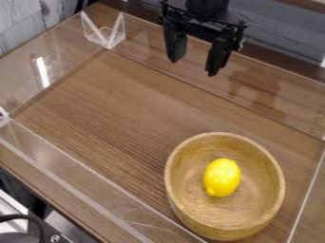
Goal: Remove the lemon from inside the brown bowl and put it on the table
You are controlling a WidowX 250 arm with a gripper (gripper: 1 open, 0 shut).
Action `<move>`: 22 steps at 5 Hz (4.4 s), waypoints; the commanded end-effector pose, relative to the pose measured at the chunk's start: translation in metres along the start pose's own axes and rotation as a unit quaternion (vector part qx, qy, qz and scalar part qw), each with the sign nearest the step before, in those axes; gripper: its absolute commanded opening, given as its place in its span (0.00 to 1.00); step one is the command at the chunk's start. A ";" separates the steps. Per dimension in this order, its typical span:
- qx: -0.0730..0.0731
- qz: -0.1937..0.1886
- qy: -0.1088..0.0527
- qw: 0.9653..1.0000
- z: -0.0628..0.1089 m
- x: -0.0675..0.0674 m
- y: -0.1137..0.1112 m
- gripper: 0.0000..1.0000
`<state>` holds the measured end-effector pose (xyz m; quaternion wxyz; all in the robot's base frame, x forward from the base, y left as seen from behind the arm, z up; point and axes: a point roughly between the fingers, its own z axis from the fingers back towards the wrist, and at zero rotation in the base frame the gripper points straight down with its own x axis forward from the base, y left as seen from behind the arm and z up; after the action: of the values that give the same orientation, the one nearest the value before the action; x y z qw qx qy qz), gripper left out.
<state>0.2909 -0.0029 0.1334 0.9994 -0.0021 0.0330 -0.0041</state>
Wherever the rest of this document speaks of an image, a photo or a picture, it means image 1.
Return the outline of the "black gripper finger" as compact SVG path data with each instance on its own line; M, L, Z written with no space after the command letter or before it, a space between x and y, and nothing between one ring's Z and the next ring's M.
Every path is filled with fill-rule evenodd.
M230 53L231 50L229 46L229 41L222 37L217 37L213 40L213 45L206 62L206 71L209 72L210 77L215 76L219 69L225 67L230 57Z
M187 34L182 23L165 18L162 20L163 39L167 58L177 63L187 53Z

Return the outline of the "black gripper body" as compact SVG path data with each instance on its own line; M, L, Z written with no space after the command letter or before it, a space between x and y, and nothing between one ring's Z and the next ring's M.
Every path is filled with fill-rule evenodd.
M246 21L231 10L230 0L162 0L160 21L169 18L185 26L187 35L211 42L229 41L230 50L241 50Z

